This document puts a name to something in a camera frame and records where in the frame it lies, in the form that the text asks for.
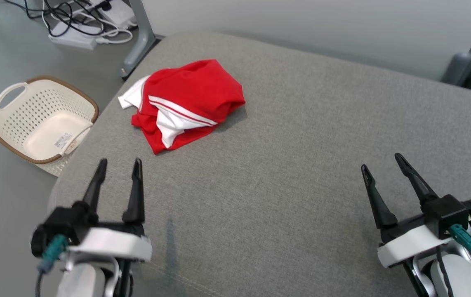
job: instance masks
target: white plastic basket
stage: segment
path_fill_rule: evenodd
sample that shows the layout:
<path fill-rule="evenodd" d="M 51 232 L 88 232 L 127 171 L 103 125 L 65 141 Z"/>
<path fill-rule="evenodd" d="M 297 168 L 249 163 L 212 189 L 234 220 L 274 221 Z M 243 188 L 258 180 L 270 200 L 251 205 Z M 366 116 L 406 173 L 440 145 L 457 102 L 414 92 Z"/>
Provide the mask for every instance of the white plastic basket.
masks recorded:
<path fill-rule="evenodd" d="M 0 107 L 0 143 L 59 176 L 70 154 L 98 118 L 98 105 L 77 88 L 50 76 L 40 76 L 9 86 L 23 87 L 19 96 Z"/>

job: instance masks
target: red and white cloth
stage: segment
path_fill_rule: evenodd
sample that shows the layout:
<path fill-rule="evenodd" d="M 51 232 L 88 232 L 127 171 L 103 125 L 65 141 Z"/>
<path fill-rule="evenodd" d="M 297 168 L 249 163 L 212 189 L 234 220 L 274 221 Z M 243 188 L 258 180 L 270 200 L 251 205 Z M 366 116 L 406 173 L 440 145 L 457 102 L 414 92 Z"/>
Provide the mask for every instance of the red and white cloth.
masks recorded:
<path fill-rule="evenodd" d="M 216 60 L 159 70 L 138 81 L 119 101 L 123 108 L 138 107 L 131 124 L 142 129 L 155 154 L 206 136 L 245 104 L 241 84 Z"/>

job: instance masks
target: green cable connector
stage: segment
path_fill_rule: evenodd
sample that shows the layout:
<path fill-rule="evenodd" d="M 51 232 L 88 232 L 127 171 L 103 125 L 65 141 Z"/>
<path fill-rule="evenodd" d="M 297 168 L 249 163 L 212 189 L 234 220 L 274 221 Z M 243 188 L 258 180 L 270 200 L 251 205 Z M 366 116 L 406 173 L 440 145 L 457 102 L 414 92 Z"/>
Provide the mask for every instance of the green cable connector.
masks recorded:
<path fill-rule="evenodd" d="M 53 237 L 43 253 L 43 260 L 38 265 L 38 271 L 45 274 L 49 273 L 54 267 L 54 262 L 66 250 L 68 245 L 69 241 L 64 235 L 59 234 Z"/>
<path fill-rule="evenodd" d="M 471 235 L 460 224 L 453 224 L 450 226 L 450 235 L 452 238 L 471 254 Z"/>

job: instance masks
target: white power strip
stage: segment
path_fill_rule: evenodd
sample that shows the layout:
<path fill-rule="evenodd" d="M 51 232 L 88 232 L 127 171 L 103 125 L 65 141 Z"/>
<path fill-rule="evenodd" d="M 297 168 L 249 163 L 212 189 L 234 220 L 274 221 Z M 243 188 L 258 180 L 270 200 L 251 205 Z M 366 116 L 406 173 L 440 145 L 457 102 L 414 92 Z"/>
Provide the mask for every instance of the white power strip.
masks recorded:
<path fill-rule="evenodd" d="M 92 5 L 102 3 L 102 0 L 91 0 Z M 136 23 L 135 14 L 129 5 L 122 0 L 110 0 L 111 9 L 108 11 L 102 8 L 98 9 L 105 19 L 117 25 L 120 29 L 127 29 L 131 23 Z"/>
<path fill-rule="evenodd" d="M 98 34 L 100 32 L 100 28 L 87 26 L 87 25 L 79 25 L 79 24 L 71 24 L 72 26 L 82 30 L 83 32 L 87 32 L 90 34 Z M 59 22 L 54 29 L 52 29 L 52 34 L 59 35 L 62 34 L 67 29 L 67 25 L 64 22 Z M 71 47 L 81 47 L 83 49 L 93 50 L 96 47 L 96 36 L 90 36 L 87 34 L 83 34 L 82 32 L 78 32 L 73 28 L 69 28 L 67 32 L 59 37 L 54 37 L 49 35 L 49 39 L 54 42 L 58 43 L 59 45 L 70 45 Z"/>

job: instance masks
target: gray floor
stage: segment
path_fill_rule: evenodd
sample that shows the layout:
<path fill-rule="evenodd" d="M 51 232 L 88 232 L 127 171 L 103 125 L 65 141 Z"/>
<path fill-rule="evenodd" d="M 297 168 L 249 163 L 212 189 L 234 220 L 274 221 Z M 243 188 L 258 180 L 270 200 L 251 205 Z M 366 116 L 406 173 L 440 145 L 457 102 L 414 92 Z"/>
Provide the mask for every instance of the gray floor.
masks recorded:
<path fill-rule="evenodd" d="M 99 45 L 95 51 L 57 47 L 43 23 L 0 1 L 0 92 L 36 75 L 53 75 L 92 97 L 103 109 L 122 85 L 118 70 L 133 46 Z M 56 178 L 0 145 L 0 296 L 34 294 L 37 260 L 30 254 L 33 228 L 46 216 Z M 45 278 L 42 296 L 53 296 L 59 273 Z"/>

